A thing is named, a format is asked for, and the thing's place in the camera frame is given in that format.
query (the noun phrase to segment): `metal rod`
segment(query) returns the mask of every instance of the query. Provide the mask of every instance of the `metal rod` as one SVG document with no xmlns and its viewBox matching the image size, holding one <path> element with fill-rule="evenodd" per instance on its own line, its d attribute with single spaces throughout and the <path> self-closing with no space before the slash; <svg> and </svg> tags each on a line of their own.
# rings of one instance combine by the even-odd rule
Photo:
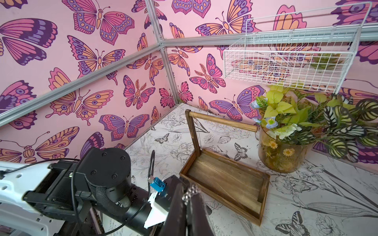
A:
<svg viewBox="0 0 378 236">
<path fill-rule="evenodd" d="M 100 78 L 103 78 L 107 74 L 118 70 L 127 64 L 130 64 L 137 59 L 144 57 L 160 48 L 160 44 L 154 44 L 148 48 L 142 49 L 139 52 L 133 53 L 123 59 L 113 62 L 108 66 L 105 66 L 95 72 L 92 72 L 82 78 L 74 80 L 68 84 L 63 85 L 62 87 L 56 88 L 51 92 L 48 92 L 42 96 L 36 97 L 33 100 L 28 101 L 20 106 L 17 106 L 11 110 L 8 110 L 0 114 L 0 126 L 8 124 L 9 122 L 20 118 L 23 115 L 26 115 L 44 105 L 49 104 L 50 102 L 63 97 L 64 95 L 69 94 L 72 91 L 75 91 L 87 84 L 90 84 Z"/>
</svg>

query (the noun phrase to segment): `wooden handle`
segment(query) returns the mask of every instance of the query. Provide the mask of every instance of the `wooden handle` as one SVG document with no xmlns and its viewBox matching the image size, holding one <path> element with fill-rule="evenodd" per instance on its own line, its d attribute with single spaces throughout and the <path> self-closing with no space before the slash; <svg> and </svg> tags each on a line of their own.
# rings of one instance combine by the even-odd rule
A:
<svg viewBox="0 0 378 236">
<path fill-rule="evenodd" d="M 254 126 L 254 125 L 248 125 L 248 124 L 244 124 L 244 123 L 240 123 L 240 122 L 236 122 L 236 121 L 232 121 L 232 120 L 226 120 L 226 119 L 223 119 L 223 118 L 219 118 L 219 117 L 215 117 L 215 116 L 209 116 L 209 115 L 197 113 L 197 112 L 190 111 L 190 110 L 187 110 L 187 111 L 189 111 L 189 116 L 191 116 L 193 118 L 208 120 L 208 121 L 216 122 L 216 123 L 219 123 L 219 124 L 239 128 L 239 129 L 242 129 L 242 130 L 252 131 L 252 132 L 255 132 L 255 133 L 257 132 L 257 129 L 258 129 L 258 127 Z"/>
</svg>

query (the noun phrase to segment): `black cable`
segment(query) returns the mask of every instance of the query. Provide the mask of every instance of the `black cable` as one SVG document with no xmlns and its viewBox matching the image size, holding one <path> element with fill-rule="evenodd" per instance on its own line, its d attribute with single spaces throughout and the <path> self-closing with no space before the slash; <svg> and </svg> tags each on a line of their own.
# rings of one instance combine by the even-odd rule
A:
<svg viewBox="0 0 378 236">
<path fill-rule="evenodd" d="M 150 166 L 149 166 L 149 173 L 151 172 L 151 165 L 155 164 L 155 150 L 152 151 L 153 153 L 153 163 L 152 163 L 152 155 L 151 155 L 151 159 L 150 159 Z M 78 224 L 78 229 L 79 229 L 79 233 L 82 234 L 83 236 L 86 236 L 81 228 L 81 221 L 80 221 L 80 217 L 79 217 L 79 214 L 78 214 L 78 211 L 77 211 L 77 208 L 76 208 L 76 201 L 75 201 L 75 194 L 74 194 L 74 178 L 75 178 L 75 174 L 76 174 L 76 171 L 77 169 L 79 168 L 79 165 L 81 164 L 82 160 L 84 159 L 85 157 L 83 157 L 82 159 L 80 159 L 79 163 L 75 166 L 75 169 L 73 170 L 72 172 L 72 178 L 71 178 L 71 198 L 72 198 L 72 207 L 73 207 L 73 211 L 75 213 L 75 217 L 76 217 L 76 222 Z M 148 183 L 148 196 L 150 196 L 150 183 Z M 138 211 L 136 211 L 136 213 L 130 217 L 125 223 L 121 224 L 120 226 L 118 226 L 117 228 L 109 231 L 109 232 L 106 232 L 106 233 L 103 233 L 103 234 L 96 234 L 96 236 L 106 236 L 106 235 L 109 235 L 111 233 L 114 233 L 115 231 L 121 229 L 123 226 L 125 226 L 128 222 L 130 222 L 132 219 L 135 218 L 135 216 L 147 205 L 148 203 L 148 199 L 145 199 L 145 202 L 144 204 L 139 208 Z"/>
<path fill-rule="evenodd" d="M 30 167 L 32 165 L 36 165 L 36 164 L 40 164 L 40 163 L 44 163 L 44 162 L 56 161 L 56 160 L 75 160 L 75 161 L 79 161 L 79 159 L 73 159 L 73 158 L 57 158 L 57 159 L 42 160 L 42 161 L 35 162 L 35 163 L 29 164 L 29 165 L 24 165 L 23 167 L 20 167 L 20 168 L 14 169 L 14 170 L 5 171 L 4 174 L 9 174 L 9 173 L 12 173 L 12 172 L 15 172 L 15 171 L 18 171 L 18 170 L 22 170 L 22 169 L 24 169 L 26 167 Z"/>
</svg>

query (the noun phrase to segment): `blue connector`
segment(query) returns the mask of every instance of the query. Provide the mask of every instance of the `blue connector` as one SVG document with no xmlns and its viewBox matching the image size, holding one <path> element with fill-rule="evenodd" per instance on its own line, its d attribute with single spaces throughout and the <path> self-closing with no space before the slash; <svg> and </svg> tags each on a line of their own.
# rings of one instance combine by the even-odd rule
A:
<svg viewBox="0 0 378 236">
<path fill-rule="evenodd" d="M 153 179 L 153 182 L 150 183 L 150 186 L 160 193 L 165 189 L 166 184 L 156 177 Z"/>
</svg>

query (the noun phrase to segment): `metal chain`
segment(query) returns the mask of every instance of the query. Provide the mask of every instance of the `metal chain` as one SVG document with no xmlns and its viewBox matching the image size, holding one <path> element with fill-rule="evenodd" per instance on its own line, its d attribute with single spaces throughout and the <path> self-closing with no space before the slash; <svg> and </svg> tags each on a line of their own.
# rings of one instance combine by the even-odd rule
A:
<svg viewBox="0 0 378 236">
<path fill-rule="evenodd" d="M 192 196 L 200 193 L 201 190 L 197 187 L 197 185 L 192 185 L 188 188 L 186 193 L 184 193 L 182 200 L 184 201 L 185 205 L 188 205 L 189 200 L 192 198 Z"/>
</svg>

